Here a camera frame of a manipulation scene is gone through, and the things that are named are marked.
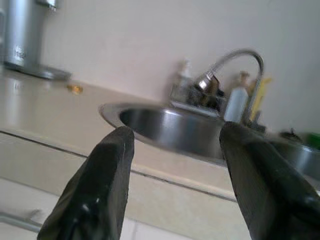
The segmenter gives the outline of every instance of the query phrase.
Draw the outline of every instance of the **wall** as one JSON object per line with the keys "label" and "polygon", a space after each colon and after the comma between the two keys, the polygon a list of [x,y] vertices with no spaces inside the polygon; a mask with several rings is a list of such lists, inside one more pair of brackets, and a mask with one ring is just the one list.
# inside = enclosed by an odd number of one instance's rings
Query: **wall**
{"label": "wall", "polygon": [[[320,132],[318,0],[64,0],[49,12],[42,62],[73,79],[165,101],[184,57],[194,76],[235,48],[256,49],[273,77],[262,106],[272,130]],[[257,65],[243,57],[219,74],[223,87]]]}

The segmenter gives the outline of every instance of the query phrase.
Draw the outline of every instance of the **green object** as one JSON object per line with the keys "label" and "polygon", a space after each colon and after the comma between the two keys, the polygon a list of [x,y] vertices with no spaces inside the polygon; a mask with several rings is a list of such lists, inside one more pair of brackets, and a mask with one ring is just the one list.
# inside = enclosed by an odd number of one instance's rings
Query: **green object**
{"label": "green object", "polygon": [[310,133],[307,137],[307,144],[313,148],[320,150],[320,134]]}

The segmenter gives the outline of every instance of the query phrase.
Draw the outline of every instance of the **sink basin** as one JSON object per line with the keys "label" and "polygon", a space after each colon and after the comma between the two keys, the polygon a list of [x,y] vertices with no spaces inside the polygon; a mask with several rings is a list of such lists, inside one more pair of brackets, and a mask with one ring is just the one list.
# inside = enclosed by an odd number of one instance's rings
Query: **sink basin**
{"label": "sink basin", "polygon": [[271,144],[318,192],[320,191],[319,150],[289,142],[271,142]]}
{"label": "sink basin", "polygon": [[105,104],[99,112],[114,127],[133,129],[135,138],[144,143],[225,166],[219,143],[221,119],[147,104]]}

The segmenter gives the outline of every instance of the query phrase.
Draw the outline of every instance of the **countertop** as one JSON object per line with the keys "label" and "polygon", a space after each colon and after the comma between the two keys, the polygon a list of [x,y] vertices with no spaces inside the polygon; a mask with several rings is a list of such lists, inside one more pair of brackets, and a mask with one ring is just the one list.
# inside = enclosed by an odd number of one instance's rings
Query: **countertop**
{"label": "countertop", "polygon": [[[102,104],[150,103],[150,100],[77,83],[52,82],[13,71],[0,80],[0,131],[88,156],[114,128],[98,112]],[[226,167],[135,141],[133,172],[235,201]]]}

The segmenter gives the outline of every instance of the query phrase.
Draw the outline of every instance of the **sink rim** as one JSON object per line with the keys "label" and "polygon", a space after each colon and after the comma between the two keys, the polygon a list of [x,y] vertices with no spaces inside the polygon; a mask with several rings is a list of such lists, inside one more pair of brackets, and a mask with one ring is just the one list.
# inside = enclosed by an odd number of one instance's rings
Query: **sink rim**
{"label": "sink rim", "polygon": [[[212,117],[200,115],[200,114],[197,114],[197,113],[194,113],[191,111],[171,107],[168,105],[150,104],[150,103],[105,103],[105,104],[102,104],[99,106],[98,112],[107,123],[109,123],[111,126],[113,126],[115,128],[118,128],[121,126],[126,126],[120,119],[121,113],[123,113],[124,111],[127,111],[127,110],[132,110],[132,109],[162,111],[165,113],[170,113],[170,114],[174,114],[174,115],[178,115],[178,116],[187,115],[188,117],[192,117],[192,118],[195,118],[198,120],[200,119],[203,121],[209,121],[210,119],[214,119]],[[133,132],[134,132],[135,139],[137,139],[138,141],[140,141],[144,144],[148,144],[152,147],[156,147],[161,150],[165,150],[167,152],[171,152],[171,153],[175,153],[175,154],[180,154],[185,157],[190,157],[190,158],[193,158],[196,160],[208,162],[210,164],[216,164],[216,165],[219,165],[224,168],[227,167],[227,163],[223,159],[201,156],[201,155],[187,152],[184,150],[172,149],[172,148],[163,146],[163,145],[157,143],[156,141],[153,141],[152,139],[147,138],[147,137],[137,133],[134,130],[133,130]]]}

